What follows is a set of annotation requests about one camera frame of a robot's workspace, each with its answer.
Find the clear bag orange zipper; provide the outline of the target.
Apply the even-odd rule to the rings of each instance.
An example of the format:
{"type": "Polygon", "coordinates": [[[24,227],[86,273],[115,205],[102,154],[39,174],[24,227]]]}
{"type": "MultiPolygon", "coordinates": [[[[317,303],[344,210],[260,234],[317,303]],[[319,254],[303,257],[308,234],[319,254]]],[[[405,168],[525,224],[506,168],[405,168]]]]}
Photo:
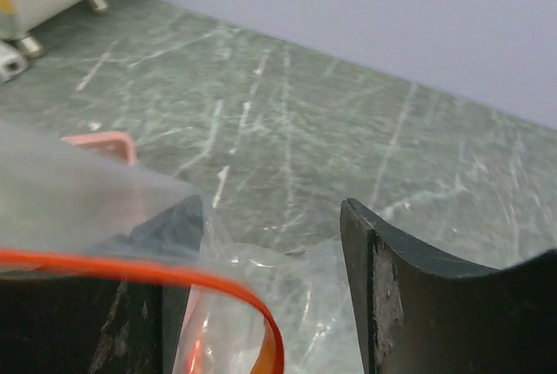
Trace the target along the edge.
{"type": "Polygon", "coordinates": [[[196,187],[68,144],[1,125],[1,215],[18,205],[77,212],[88,234],[132,230],[198,195],[205,229],[192,257],[89,251],[76,241],[1,238],[1,271],[106,278],[188,288],[170,373],[359,373],[362,365],[340,243],[292,253],[234,241],[196,187]]]}

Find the pink plastic basket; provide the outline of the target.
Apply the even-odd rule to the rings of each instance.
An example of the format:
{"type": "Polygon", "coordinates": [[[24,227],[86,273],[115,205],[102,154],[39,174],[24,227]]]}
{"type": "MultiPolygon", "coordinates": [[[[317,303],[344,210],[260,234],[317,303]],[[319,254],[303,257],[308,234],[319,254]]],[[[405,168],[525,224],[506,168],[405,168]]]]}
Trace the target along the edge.
{"type": "Polygon", "coordinates": [[[128,165],[135,165],[137,162],[135,141],[122,131],[92,132],[62,137],[62,140],[84,150],[116,158],[128,165]]]}

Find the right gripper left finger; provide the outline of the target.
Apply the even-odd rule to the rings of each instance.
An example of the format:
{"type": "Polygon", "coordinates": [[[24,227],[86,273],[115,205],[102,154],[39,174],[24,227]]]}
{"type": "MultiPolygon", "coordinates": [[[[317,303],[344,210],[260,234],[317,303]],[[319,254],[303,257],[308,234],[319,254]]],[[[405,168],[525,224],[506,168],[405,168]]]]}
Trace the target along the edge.
{"type": "MultiPolygon", "coordinates": [[[[18,205],[1,215],[12,248],[53,238],[89,251],[141,250],[192,257],[205,229],[204,205],[191,195],[132,230],[87,233],[77,212],[18,205]]],[[[4,373],[170,373],[178,353],[188,288],[52,274],[1,271],[4,373]]]]}

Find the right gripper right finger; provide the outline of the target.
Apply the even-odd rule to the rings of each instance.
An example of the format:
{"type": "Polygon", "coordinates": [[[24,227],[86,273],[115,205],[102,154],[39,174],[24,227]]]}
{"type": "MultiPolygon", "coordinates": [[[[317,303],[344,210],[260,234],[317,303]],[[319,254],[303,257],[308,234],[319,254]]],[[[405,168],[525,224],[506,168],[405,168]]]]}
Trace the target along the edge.
{"type": "Polygon", "coordinates": [[[496,270],[353,198],[341,204],[339,228],[365,372],[555,372],[554,250],[496,270]]]}

